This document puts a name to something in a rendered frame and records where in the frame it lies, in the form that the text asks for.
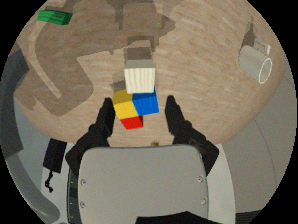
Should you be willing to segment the beige mug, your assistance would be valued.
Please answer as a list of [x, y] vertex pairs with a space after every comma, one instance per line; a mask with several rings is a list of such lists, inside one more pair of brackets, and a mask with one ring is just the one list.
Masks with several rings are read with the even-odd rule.
[[[264, 54], [258, 51], [259, 44], [265, 47]], [[268, 44], [255, 38], [253, 47], [245, 45], [239, 53], [240, 66], [260, 84], [267, 80], [271, 72], [272, 61], [268, 57], [269, 51], [270, 46]]]

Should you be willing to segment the green rectangular bar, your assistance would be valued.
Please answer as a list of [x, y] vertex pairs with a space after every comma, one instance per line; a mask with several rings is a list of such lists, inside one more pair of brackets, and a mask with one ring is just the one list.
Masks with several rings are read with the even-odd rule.
[[67, 25], [69, 24], [72, 13], [55, 11], [55, 10], [40, 10], [37, 20], [50, 22], [58, 25]]

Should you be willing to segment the blue cube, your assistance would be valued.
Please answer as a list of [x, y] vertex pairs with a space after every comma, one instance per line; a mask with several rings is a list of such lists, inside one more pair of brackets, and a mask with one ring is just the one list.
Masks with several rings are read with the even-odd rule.
[[155, 87], [153, 93], [133, 93], [132, 102], [138, 116], [159, 112]]

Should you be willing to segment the red cube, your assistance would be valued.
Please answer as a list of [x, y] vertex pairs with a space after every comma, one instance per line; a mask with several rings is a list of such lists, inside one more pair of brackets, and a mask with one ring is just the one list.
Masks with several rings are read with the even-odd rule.
[[135, 128], [141, 128], [143, 127], [143, 115], [142, 116], [136, 116], [136, 117], [130, 117], [125, 119], [120, 119], [124, 127], [128, 129], [135, 129]]

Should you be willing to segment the yellow cube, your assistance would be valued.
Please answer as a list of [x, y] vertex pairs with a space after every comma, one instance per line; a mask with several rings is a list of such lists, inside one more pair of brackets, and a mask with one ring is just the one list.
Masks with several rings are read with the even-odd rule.
[[133, 94], [127, 94], [126, 89], [114, 92], [112, 103], [119, 119], [138, 116], [132, 102], [132, 95]]

